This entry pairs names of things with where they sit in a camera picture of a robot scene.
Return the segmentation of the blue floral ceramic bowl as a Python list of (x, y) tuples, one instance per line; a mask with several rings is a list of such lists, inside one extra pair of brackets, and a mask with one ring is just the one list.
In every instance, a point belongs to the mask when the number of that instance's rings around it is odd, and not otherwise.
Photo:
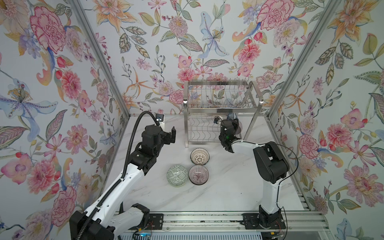
[(237, 113), (228, 113), (227, 114), (227, 120), (238, 120), (238, 114)]

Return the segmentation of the plain lilac ceramic bowl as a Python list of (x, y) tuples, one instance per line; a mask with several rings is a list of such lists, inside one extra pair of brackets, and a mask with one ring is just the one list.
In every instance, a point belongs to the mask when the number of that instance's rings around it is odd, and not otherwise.
[(239, 119), (234, 119), (234, 128), (235, 128), (235, 135), (240, 136), (242, 132), (242, 123), (239, 121)]

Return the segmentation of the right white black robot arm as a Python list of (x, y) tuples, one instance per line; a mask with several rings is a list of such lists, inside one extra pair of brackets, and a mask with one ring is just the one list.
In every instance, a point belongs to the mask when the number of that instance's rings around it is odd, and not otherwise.
[(275, 142), (256, 144), (237, 137), (238, 119), (223, 120), (216, 116), (214, 123), (220, 125), (219, 140), (224, 149), (233, 154), (254, 157), (259, 175), (263, 179), (263, 198), (259, 206), (259, 225), (268, 229), (281, 217), (279, 208), (280, 186), (287, 178), (289, 163)]

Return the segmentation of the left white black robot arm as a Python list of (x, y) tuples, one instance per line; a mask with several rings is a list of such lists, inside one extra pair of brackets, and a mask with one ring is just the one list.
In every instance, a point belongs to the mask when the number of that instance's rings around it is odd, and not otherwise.
[(134, 204), (118, 215), (124, 199), (132, 188), (154, 166), (164, 145), (176, 141), (176, 129), (164, 132), (157, 125), (146, 126), (142, 141), (128, 156), (128, 165), (123, 168), (112, 185), (84, 212), (76, 211), (70, 217), (72, 240), (115, 240), (127, 230), (140, 230), (149, 223), (150, 210)]

